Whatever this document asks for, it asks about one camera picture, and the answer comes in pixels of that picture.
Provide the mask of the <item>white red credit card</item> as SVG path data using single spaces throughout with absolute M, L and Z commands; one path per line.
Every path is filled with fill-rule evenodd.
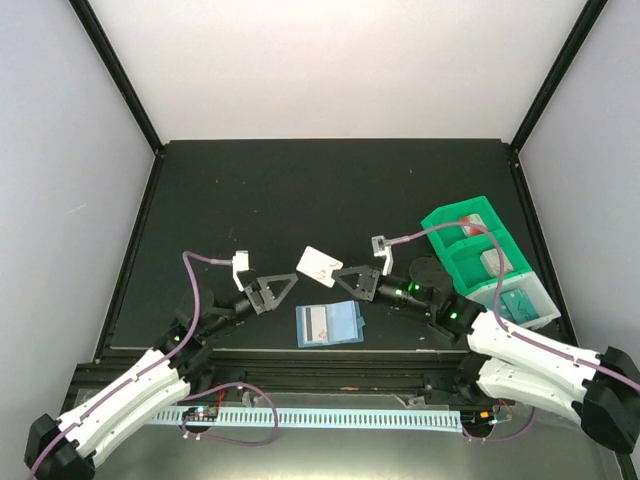
M 343 263 L 311 246 L 307 246 L 296 266 L 299 273 L 332 288 L 335 284 L 333 272 L 341 270 Z

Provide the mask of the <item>blue leather card holder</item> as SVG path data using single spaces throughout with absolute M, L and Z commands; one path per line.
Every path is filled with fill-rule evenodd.
M 302 309 L 310 306 L 326 308 L 328 321 L 328 340 L 324 343 L 306 343 L 303 335 Z M 366 322 L 356 301 L 344 301 L 333 304 L 298 306 L 296 313 L 297 343 L 299 348 L 328 347 L 340 344 L 355 344 L 364 341 Z

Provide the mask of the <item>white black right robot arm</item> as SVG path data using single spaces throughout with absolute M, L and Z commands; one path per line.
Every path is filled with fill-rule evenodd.
M 639 369 L 624 351 L 568 345 L 506 320 L 458 294 L 433 256 L 412 262 L 408 278 L 363 265 L 332 274 L 354 298 L 420 315 L 443 340 L 469 352 L 452 383 L 457 396 L 514 400 L 577 424 L 601 446 L 630 454 L 639 439 Z

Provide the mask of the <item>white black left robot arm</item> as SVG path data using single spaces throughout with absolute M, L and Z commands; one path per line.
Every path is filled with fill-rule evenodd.
M 297 282 L 294 273 L 243 285 L 225 306 L 202 308 L 175 323 L 132 367 L 56 418 L 44 414 L 29 430 L 24 462 L 31 479 L 92 479 L 106 458 L 165 408 L 225 390 L 215 385 L 213 344 L 251 317 L 275 310 Z

